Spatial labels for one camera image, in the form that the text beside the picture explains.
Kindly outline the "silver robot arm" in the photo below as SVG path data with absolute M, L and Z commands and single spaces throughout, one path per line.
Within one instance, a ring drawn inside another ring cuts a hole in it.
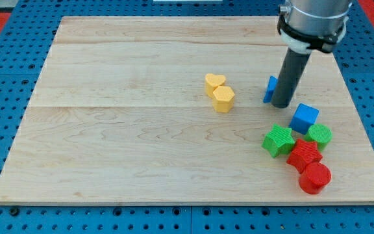
M 285 0 L 277 31 L 292 51 L 331 53 L 344 38 L 352 0 Z

